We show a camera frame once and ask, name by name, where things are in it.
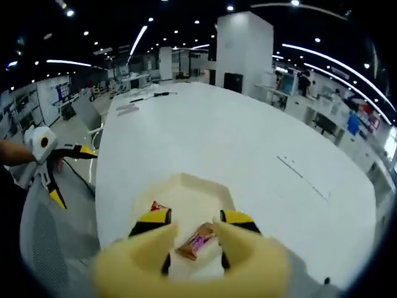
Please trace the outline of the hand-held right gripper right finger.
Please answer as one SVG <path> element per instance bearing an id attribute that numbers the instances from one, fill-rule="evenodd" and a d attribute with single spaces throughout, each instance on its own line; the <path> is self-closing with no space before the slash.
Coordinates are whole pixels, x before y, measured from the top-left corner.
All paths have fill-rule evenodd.
<path id="1" fill-rule="evenodd" d="M 265 237 L 254 219 L 235 210 L 221 210 L 221 266 L 225 279 L 304 279 L 306 263 L 272 237 Z"/>

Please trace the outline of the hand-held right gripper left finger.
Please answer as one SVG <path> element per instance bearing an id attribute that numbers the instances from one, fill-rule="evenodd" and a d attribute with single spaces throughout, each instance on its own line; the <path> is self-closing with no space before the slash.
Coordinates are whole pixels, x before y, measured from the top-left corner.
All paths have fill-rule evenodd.
<path id="1" fill-rule="evenodd" d="M 167 276 L 171 265 L 170 251 L 174 246 L 174 226 L 171 209 L 159 209 L 143 214 L 128 235 L 130 256 L 143 271 Z"/>

